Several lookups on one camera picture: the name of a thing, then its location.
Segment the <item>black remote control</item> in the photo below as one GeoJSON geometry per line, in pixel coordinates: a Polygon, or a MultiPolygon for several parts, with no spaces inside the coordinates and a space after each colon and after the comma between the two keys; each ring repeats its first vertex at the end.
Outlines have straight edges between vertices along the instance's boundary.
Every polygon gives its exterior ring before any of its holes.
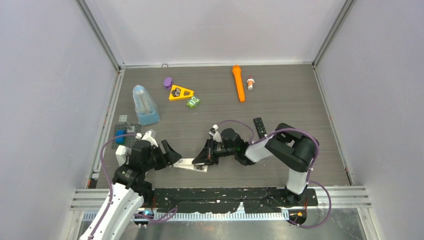
{"type": "Polygon", "coordinates": [[[264,138],[267,135],[267,131],[266,131],[266,128],[265,128],[265,125],[264,125],[262,118],[261,117],[254,118],[253,123],[254,123],[255,129],[257,131],[258,138],[259,139],[264,138]]]}

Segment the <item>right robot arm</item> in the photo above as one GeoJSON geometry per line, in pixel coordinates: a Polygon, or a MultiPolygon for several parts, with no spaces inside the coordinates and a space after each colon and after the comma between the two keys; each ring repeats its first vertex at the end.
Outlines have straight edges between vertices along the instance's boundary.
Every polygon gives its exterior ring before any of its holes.
{"type": "Polygon", "coordinates": [[[249,142],[232,128],[210,130],[210,138],[193,159],[195,166],[218,165],[219,159],[233,156],[243,166],[251,166],[274,156],[288,167],[285,198],[299,205],[306,197],[312,166],[320,152],[318,140],[309,133],[280,123],[270,134],[249,142]]]}

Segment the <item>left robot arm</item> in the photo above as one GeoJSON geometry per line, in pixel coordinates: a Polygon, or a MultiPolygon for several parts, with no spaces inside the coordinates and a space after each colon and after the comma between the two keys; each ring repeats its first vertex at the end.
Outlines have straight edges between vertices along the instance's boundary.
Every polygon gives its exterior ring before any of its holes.
{"type": "Polygon", "coordinates": [[[161,170],[182,156],[166,140],[161,149],[151,140],[138,140],[124,163],[108,180],[109,192],[96,217],[80,236],[81,240],[118,240],[127,226],[139,216],[138,209],[153,203],[155,192],[145,180],[150,170],[161,170]]]}

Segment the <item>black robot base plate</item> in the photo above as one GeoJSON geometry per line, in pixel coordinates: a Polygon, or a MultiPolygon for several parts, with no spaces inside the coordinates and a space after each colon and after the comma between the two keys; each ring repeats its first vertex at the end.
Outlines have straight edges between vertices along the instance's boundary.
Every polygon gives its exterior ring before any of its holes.
{"type": "Polygon", "coordinates": [[[239,206],[247,214],[277,213],[282,208],[316,207],[314,189],[306,189],[300,197],[278,187],[224,188],[156,188],[147,206],[166,213],[177,208],[178,213],[234,213],[239,206]]]}

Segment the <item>white rectangular thermometer device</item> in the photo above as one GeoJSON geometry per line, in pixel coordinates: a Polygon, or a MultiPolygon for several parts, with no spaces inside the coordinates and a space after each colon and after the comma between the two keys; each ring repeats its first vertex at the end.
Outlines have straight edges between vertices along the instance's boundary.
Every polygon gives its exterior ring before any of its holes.
{"type": "Polygon", "coordinates": [[[173,168],[206,173],[208,171],[207,165],[194,165],[192,164],[193,158],[181,158],[176,163],[172,164],[173,168]]]}

